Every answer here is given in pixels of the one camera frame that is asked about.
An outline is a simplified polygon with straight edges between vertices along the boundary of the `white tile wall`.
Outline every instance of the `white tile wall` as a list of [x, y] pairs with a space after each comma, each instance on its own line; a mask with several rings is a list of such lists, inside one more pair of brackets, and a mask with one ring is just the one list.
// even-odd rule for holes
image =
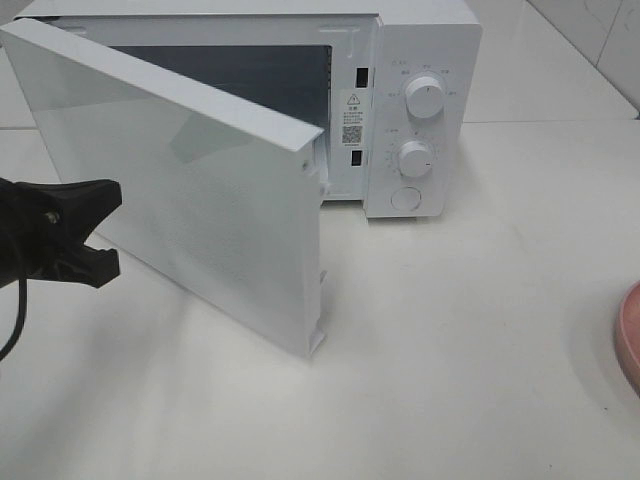
[[598, 69], [640, 107], [640, 0], [624, 0]]
[[598, 63], [621, 1], [530, 0], [593, 65]]

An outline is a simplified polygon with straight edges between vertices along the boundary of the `white microwave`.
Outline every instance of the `white microwave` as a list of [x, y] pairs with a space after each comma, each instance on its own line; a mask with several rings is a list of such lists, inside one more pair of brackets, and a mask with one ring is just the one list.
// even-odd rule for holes
[[481, 28], [461, 0], [36, 0], [0, 39], [107, 238], [299, 355], [319, 208], [439, 215]]

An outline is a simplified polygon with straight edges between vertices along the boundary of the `table surface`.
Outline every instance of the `table surface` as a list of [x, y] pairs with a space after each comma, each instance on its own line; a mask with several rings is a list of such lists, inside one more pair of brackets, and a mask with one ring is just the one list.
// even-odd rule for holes
[[[530, 36], [504, 48], [545, 65], [523, 25], [539, 18], [515, 3]], [[546, 48], [558, 83], [572, 78], [564, 47]], [[20, 101], [2, 75], [0, 116]], [[612, 328], [640, 278], [640, 122], [606, 88], [588, 110], [580, 85], [554, 90], [565, 106], [584, 94], [572, 115], [533, 96], [509, 109], [518, 82], [497, 81], [505, 100], [464, 125], [442, 217], [322, 209], [327, 339], [310, 362], [124, 252], [98, 291], [31, 282], [0, 367], [0, 478], [637, 478], [640, 398]], [[527, 111], [581, 121], [495, 122]], [[0, 128], [0, 148], [0, 176], [56, 180], [37, 131]], [[15, 302], [0, 290], [0, 338]]]
[[[524, 0], [467, 1], [484, 35], [465, 121], [632, 119], [638, 115]], [[0, 105], [0, 128], [34, 126], [3, 50]]]

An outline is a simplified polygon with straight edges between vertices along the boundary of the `label sticker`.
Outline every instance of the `label sticker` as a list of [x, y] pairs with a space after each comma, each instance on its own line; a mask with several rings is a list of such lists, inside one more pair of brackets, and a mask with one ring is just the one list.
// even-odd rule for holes
[[364, 128], [367, 125], [371, 101], [368, 90], [342, 90], [340, 92], [340, 113], [342, 121], [342, 144], [345, 147], [359, 147], [364, 142]]

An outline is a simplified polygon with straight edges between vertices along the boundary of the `microwave door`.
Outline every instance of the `microwave door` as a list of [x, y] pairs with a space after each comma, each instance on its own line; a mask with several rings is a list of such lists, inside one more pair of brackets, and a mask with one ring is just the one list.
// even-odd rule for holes
[[35, 20], [0, 39], [61, 180], [122, 185], [99, 232], [309, 355], [322, 337], [322, 129]]

